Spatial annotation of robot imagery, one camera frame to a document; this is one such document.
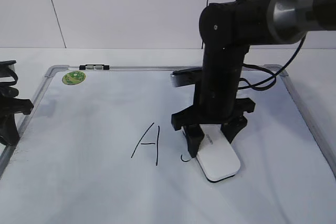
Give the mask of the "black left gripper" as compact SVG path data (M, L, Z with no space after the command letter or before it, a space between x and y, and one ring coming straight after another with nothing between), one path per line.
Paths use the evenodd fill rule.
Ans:
M1 144L17 145L20 137L15 123L14 114L29 115L34 105L30 99L18 99L19 90L14 88L18 81L14 65L16 60L1 61Z

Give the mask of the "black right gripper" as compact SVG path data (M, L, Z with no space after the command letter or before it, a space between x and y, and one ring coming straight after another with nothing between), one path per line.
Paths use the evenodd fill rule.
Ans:
M196 157L205 136L200 124L220 124L229 144L246 127L244 112L252 112L254 103L250 99L237 101L236 94L248 51L248 45L224 49L205 47L202 78L194 84L193 105L171 117L173 129L178 131L183 127L191 158Z

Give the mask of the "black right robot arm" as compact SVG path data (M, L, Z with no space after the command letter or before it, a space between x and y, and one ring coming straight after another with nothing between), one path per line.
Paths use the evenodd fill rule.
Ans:
M202 66L172 74L176 86L195 87L193 104L171 118L193 149L205 136L203 124L219 125L228 141L247 125L244 113L252 113L255 103L236 94L249 48L294 44L309 31L334 31L335 0L211 3L200 15L199 30L205 45Z

